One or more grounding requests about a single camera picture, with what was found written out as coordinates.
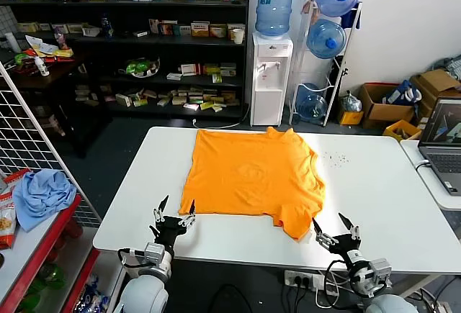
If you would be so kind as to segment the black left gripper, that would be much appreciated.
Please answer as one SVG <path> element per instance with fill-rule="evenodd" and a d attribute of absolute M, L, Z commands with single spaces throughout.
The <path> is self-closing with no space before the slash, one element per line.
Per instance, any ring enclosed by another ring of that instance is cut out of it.
<path fill-rule="evenodd" d="M 173 253 L 176 238 L 184 235 L 196 220 L 195 200 L 192 201 L 189 214 L 180 219 L 178 217 L 164 216 L 164 209 L 168 199 L 169 195 L 166 195 L 159 206 L 153 209 L 154 218 L 159 222 L 156 222 L 155 225 L 150 225 L 149 228 L 153 233 L 154 242 L 163 245 L 166 252 Z"/>

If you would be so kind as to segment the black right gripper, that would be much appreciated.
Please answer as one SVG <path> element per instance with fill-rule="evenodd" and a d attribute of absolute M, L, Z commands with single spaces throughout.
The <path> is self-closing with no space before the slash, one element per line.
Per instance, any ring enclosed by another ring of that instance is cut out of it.
<path fill-rule="evenodd" d="M 348 217 L 339 213 L 339 217 L 350 234 L 330 236 L 324 233 L 320 225 L 312 218 L 313 228 L 315 231 L 315 240 L 318 244 L 330 251 L 330 253 L 339 255 L 346 264 L 346 268 L 352 268 L 356 263 L 366 263 L 367 260 L 359 251 L 361 236 L 359 226 L 351 222 Z"/>

